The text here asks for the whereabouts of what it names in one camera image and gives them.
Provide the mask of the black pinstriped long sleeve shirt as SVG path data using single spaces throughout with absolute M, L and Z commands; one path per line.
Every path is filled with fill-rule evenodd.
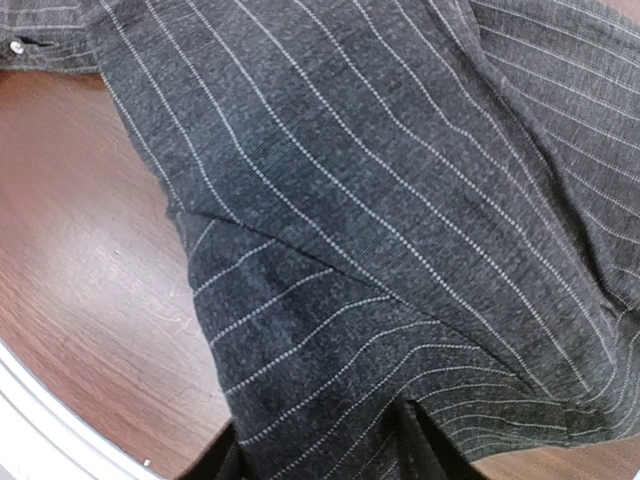
M 601 1 L 5 1 L 169 200 L 243 479 L 639 432 L 639 25 Z

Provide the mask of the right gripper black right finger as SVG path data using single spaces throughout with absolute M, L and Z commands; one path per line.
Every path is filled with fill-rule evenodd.
M 417 401 L 399 401 L 394 409 L 401 479 L 485 480 Z

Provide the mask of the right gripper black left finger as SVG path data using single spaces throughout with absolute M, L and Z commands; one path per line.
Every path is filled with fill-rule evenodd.
M 241 480 L 244 460 L 234 425 L 228 423 L 178 480 Z

